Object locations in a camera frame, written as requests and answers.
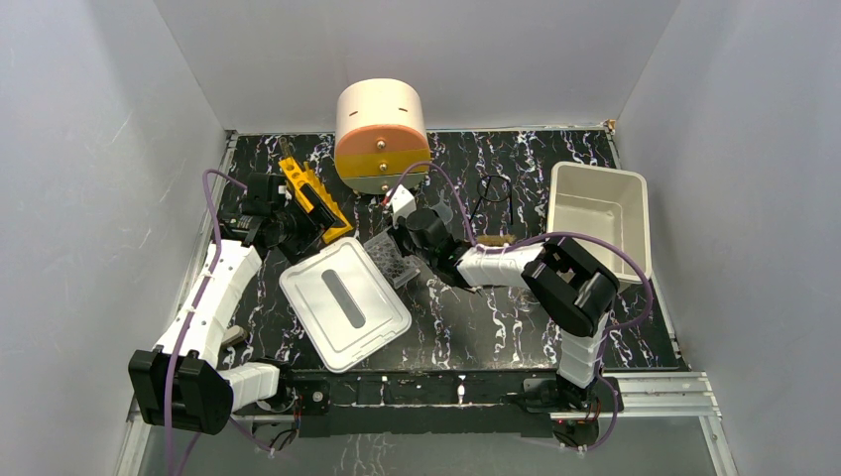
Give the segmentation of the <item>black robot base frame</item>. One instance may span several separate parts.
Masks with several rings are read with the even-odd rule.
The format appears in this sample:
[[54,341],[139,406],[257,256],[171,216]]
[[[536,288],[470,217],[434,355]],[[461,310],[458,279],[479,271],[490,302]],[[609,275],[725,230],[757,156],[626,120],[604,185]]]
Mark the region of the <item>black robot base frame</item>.
[[513,433],[590,445],[624,408],[617,379],[577,390],[552,369],[289,371],[266,409],[251,404],[234,416],[253,425],[298,422],[303,438]]

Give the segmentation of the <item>clear plastic tube rack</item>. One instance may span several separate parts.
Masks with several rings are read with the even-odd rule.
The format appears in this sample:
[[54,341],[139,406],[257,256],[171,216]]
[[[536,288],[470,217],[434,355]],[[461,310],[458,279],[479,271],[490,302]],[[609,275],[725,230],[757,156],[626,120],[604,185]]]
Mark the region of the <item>clear plastic tube rack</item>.
[[404,257],[392,236],[383,231],[363,244],[363,247],[380,273],[397,290],[417,277],[420,265],[414,257]]

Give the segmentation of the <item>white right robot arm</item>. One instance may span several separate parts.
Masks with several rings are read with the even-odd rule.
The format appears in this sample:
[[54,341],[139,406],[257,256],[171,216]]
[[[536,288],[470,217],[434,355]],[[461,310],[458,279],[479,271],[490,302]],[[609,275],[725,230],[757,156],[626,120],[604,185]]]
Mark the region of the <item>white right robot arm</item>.
[[531,292],[561,331],[560,401],[582,411],[596,400],[599,348],[620,282],[573,237],[539,238],[524,246],[472,245],[456,239],[429,208],[398,218],[387,233],[402,255],[419,258],[448,286]]

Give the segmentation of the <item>yellow test tube rack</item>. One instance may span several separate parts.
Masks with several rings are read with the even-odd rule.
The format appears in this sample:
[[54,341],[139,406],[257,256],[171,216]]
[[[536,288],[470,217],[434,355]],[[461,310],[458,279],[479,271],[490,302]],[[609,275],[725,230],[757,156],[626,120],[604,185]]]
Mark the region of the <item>yellow test tube rack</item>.
[[316,173],[292,157],[279,160],[290,194],[320,232],[320,240],[330,244],[353,230],[353,226],[327,191]]

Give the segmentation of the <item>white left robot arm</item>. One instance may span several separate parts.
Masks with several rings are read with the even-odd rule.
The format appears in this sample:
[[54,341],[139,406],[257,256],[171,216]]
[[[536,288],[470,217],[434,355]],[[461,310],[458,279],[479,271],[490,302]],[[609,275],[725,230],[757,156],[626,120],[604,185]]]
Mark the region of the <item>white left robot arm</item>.
[[217,367],[228,323],[272,251],[295,264],[346,221],[312,173],[251,174],[231,181],[244,192],[238,213],[221,215],[205,197],[213,237],[173,323],[150,350],[137,350],[128,374],[140,415],[150,425],[219,433],[237,411],[261,402],[273,413],[295,403],[284,365],[268,358]]

